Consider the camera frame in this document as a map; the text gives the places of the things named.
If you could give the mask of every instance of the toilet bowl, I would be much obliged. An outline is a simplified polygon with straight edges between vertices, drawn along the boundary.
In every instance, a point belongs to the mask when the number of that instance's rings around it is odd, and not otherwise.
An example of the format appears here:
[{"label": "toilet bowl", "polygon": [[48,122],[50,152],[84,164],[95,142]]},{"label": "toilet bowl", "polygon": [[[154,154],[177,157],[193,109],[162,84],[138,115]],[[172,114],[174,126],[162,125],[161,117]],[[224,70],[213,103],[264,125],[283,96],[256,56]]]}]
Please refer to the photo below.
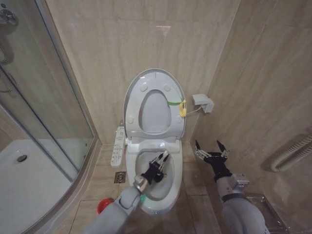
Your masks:
[{"label": "toilet bowl", "polygon": [[129,183],[145,172],[149,161],[168,150],[164,178],[148,187],[141,208],[151,215],[162,215],[176,203],[182,182],[182,146],[185,117],[179,105],[185,99],[177,80],[161,69],[140,73],[130,84],[123,105],[126,133],[126,167]]}]

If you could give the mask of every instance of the tiled floor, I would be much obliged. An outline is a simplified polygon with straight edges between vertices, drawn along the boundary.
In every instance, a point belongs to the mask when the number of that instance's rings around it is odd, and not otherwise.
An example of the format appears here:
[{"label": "tiled floor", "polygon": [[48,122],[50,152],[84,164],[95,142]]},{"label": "tiled floor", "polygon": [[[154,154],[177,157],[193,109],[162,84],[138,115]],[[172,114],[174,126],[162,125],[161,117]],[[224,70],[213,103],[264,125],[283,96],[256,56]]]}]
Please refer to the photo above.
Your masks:
[{"label": "tiled floor", "polygon": [[[221,234],[192,148],[188,142],[182,147],[183,183],[175,206],[163,216],[150,216],[138,209],[129,219],[126,234]],[[120,168],[110,166],[112,149],[112,145],[102,146],[86,193],[53,234],[83,233],[97,217],[98,203],[107,197],[117,198],[129,186],[128,180],[114,184],[115,172],[126,171],[126,165],[123,161]]]}]

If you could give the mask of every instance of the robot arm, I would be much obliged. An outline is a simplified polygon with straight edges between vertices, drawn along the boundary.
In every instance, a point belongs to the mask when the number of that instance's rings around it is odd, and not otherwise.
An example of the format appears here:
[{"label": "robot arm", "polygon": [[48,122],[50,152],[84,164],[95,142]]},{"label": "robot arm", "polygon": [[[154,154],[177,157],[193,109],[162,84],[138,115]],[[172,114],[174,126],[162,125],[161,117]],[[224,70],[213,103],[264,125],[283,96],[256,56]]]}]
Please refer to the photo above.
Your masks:
[{"label": "robot arm", "polygon": [[120,196],[109,204],[97,219],[84,231],[84,234],[119,234],[127,224],[129,216],[140,204],[140,196],[144,194],[152,181],[160,182],[163,177],[163,168],[169,157],[168,151],[149,162],[149,169],[136,175],[133,186],[123,190]]},{"label": "robot arm", "polygon": [[249,183],[244,174],[232,174],[225,166],[227,151],[219,141],[221,153],[205,152],[195,141],[195,154],[209,163],[214,170],[214,180],[223,205],[222,213],[233,234],[269,234],[261,211],[250,203],[243,192]]}]

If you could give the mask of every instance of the red object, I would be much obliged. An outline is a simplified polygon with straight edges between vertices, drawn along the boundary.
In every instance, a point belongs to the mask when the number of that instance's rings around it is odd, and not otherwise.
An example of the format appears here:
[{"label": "red object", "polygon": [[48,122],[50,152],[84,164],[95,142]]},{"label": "red object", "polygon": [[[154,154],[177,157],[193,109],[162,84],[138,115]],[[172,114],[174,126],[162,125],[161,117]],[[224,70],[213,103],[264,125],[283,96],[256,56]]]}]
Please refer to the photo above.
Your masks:
[{"label": "red object", "polygon": [[97,206],[97,213],[100,214],[112,202],[114,202],[112,198],[106,198],[100,201]]}]

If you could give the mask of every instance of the shower drain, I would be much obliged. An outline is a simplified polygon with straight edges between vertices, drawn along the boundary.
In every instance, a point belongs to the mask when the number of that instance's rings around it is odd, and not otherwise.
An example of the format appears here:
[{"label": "shower drain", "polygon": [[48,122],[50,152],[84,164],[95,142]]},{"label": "shower drain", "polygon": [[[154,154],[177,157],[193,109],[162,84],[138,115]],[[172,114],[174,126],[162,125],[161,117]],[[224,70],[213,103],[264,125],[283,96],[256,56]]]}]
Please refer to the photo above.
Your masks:
[{"label": "shower drain", "polygon": [[114,184],[121,184],[126,181],[126,172],[116,172]]},{"label": "shower drain", "polygon": [[16,159],[17,162],[24,162],[27,159],[27,155],[21,155]]}]

